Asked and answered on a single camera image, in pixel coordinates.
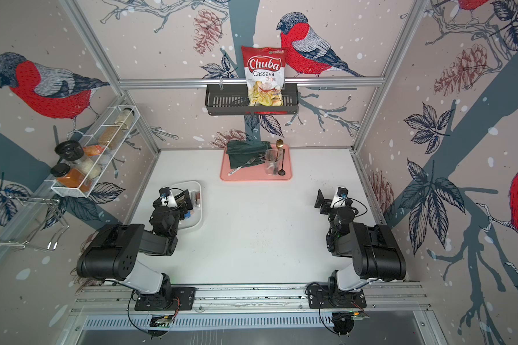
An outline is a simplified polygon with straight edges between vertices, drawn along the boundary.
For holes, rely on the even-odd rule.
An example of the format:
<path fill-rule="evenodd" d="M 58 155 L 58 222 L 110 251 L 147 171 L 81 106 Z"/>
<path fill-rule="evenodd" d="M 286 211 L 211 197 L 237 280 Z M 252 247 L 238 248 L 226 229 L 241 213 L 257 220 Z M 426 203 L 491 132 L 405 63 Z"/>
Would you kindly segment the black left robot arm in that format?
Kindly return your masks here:
<path fill-rule="evenodd" d="M 116 282 L 138 297 L 137 310 L 168 310 L 181 306 L 171 279 L 138 260 L 139 254 L 165 257 L 175 252 L 178 227 L 194 205 L 191 194 L 180 188 L 163 187 L 153 202 L 151 231 L 144 224 L 102 227 L 83 251 L 76 266 L 79 277 Z"/>

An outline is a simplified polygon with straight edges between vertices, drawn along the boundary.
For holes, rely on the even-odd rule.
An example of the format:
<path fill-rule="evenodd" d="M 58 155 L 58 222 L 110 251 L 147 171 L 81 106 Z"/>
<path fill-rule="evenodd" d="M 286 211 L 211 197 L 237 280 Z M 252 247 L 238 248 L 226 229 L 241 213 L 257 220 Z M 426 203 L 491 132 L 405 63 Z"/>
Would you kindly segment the white storage box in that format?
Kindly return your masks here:
<path fill-rule="evenodd" d="M 173 191 L 173 194 L 176 196 L 183 191 L 190 192 L 191 200 L 194 205 L 194 209 L 190 211 L 191 217 L 188 219 L 183 218 L 179 222 L 179 231 L 186 231 L 188 233 L 193 231 L 198 231 L 203 223 L 204 223 L 204 207 L 203 207 L 203 198 L 202 198 L 202 186 L 199 181 L 184 181 L 181 183 L 174 183 L 169 186 L 169 188 Z M 194 193 L 199 191 L 201 193 L 201 206 L 195 207 L 194 201 Z"/>

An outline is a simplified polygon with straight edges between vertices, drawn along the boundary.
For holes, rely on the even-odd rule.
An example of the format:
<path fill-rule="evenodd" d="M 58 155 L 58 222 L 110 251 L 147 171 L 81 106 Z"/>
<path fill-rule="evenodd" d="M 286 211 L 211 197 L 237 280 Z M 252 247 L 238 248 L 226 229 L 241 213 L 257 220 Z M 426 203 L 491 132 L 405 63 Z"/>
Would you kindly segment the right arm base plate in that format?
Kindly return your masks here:
<path fill-rule="evenodd" d="M 327 283 L 309 283 L 305 295 L 311 309 L 364 309 L 367 307 L 365 295 L 359 292 L 330 290 Z"/>

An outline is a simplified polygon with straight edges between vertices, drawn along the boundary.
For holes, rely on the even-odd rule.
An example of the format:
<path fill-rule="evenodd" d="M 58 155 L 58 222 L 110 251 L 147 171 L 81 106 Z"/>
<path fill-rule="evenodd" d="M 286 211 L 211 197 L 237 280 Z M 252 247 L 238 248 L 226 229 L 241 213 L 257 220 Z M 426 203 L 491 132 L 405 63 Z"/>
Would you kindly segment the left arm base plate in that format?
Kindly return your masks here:
<path fill-rule="evenodd" d="M 197 289 L 195 287 L 170 287 L 155 294 L 139 294 L 136 311 L 190 311 Z"/>

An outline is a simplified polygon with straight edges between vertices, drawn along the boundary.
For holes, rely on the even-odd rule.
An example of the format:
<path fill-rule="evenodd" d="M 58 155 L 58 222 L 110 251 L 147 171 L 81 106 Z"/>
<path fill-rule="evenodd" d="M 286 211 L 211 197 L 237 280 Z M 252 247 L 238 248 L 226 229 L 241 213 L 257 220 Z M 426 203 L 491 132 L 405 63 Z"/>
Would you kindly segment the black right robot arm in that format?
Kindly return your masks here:
<path fill-rule="evenodd" d="M 335 196 L 325 198 L 317 192 L 314 207 L 329 222 L 326 247 L 334 257 L 350 258 L 352 263 L 335 270 L 328 279 L 327 297 L 334 299 L 344 293 L 358 293 L 363 287 L 383 281 L 403 280 L 407 266 L 397 240 L 387 225 L 367 226 L 355 219 L 362 216 L 353 206 L 348 189 L 339 187 Z"/>

